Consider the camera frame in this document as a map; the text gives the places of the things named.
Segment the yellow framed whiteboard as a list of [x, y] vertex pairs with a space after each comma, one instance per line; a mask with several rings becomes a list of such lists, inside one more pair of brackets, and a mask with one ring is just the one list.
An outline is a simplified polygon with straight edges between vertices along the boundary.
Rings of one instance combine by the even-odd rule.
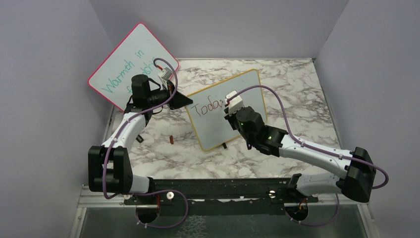
[[188, 95], [193, 104], [186, 110], [202, 150], [210, 151], [240, 136], [224, 119], [225, 96], [260, 83], [259, 71], [250, 69]]

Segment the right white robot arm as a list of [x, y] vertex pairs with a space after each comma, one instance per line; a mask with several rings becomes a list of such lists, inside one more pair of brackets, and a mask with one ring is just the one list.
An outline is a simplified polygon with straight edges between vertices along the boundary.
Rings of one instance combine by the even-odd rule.
[[366, 149], [338, 150], [300, 139], [295, 141], [287, 131], [266, 125], [251, 107], [242, 107], [234, 113], [225, 108], [224, 112], [224, 118], [245, 139], [249, 150], [296, 159], [326, 171], [293, 175], [286, 187], [289, 200], [297, 202], [304, 196], [340, 193], [356, 202], [369, 202], [376, 169]]

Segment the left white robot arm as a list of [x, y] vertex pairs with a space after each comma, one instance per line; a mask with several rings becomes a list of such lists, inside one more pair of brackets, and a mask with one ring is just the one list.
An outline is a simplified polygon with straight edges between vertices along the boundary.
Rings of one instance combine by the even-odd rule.
[[168, 105], [175, 110], [192, 104], [192, 100], [178, 92], [177, 81], [171, 81], [170, 71], [158, 74], [162, 88], [151, 90], [153, 81], [146, 75], [132, 77], [132, 96], [126, 104], [123, 119], [116, 131], [100, 146], [88, 151], [88, 179], [92, 192], [107, 195], [134, 194], [143, 203], [151, 203], [156, 191], [151, 178], [135, 176], [129, 159], [129, 151], [137, 137], [146, 128], [154, 110]]

